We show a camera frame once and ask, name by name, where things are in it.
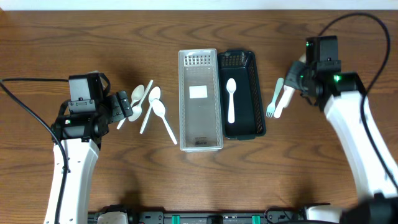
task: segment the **white sticker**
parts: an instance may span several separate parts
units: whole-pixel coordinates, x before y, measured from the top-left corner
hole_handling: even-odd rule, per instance
[[[207,98],[207,86],[190,86],[189,98]]]

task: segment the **plastic utensil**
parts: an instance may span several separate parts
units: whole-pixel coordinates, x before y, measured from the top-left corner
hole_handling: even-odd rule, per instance
[[[137,86],[131,93],[131,104],[130,107],[134,105],[137,101],[141,100],[142,96],[144,95],[144,85],[139,85]],[[122,124],[124,123],[126,119],[124,118],[123,120],[119,121],[119,124],[117,126],[117,129],[120,129]]]
[[[152,102],[154,99],[158,99],[158,100],[160,99],[160,88],[158,86],[153,88],[149,93],[149,96],[148,96],[149,108],[148,108],[147,114],[145,115],[144,121],[142,122],[141,130],[139,130],[140,134],[142,134],[144,132],[144,129],[147,125],[150,112],[152,111]]]
[[[234,110],[234,92],[236,91],[235,79],[230,78],[226,83],[226,89],[229,93],[229,106],[228,106],[228,122],[230,124],[235,122],[235,110]]]
[[[160,102],[160,100],[158,100],[158,99],[154,99],[152,102],[152,107],[154,109],[155,114],[162,118],[164,125],[166,126],[167,132],[169,133],[170,137],[172,138],[173,143],[177,144],[177,140],[175,139],[173,131],[170,128],[169,124],[167,123],[166,118],[164,117],[164,115],[166,114],[166,108],[164,107],[163,103]]]
[[[136,119],[138,119],[138,117],[140,117],[142,113],[141,104],[144,101],[145,97],[147,96],[153,82],[154,82],[153,80],[149,82],[147,88],[145,89],[144,96],[141,98],[141,101],[132,108],[132,116],[129,117],[129,121],[135,121]]]
[[[279,118],[280,114],[282,114],[282,110],[289,105],[294,90],[295,90],[294,88],[284,85],[284,94],[282,95],[282,98],[279,100],[278,106],[276,106],[274,118]]]
[[[276,99],[278,99],[280,90],[282,89],[283,85],[284,85],[284,79],[283,78],[278,78],[278,81],[276,82],[276,86],[275,86],[274,96],[272,97],[271,103],[267,107],[267,117],[268,118],[271,118],[272,115],[274,115],[275,102],[276,102]]]

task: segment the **green light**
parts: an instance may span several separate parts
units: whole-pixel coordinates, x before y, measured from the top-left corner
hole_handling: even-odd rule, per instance
[[[335,79],[335,82],[339,82],[341,80],[341,76],[339,75],[334,75],[333,78]]]

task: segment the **plastic tray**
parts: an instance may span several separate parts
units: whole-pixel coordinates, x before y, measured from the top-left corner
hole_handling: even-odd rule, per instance
[[[229,50],[218,54],[218,76],[222,102],[223,132],[228,139],[248,140],[266,133],[264,110],[257,74],[256,57],[253,52]],[[226,120],[228,114],[229,93],[227,81],[236,82],[234,93],[235,122]]]
[[[180,149],[186,152],[223,148],[216,49],[180,50]]]

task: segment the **black plastic basket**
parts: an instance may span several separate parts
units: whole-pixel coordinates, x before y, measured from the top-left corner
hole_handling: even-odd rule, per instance
[[[221,117],[223,132],[228,139],[249,140],[266,133],[266,122],[262,108],[256,57],[251,51],[228,50],[218,58],[218,77],[220,81]],[[227,81],[236,82],[234,93],[235,122],[226,121],[229,93]]]

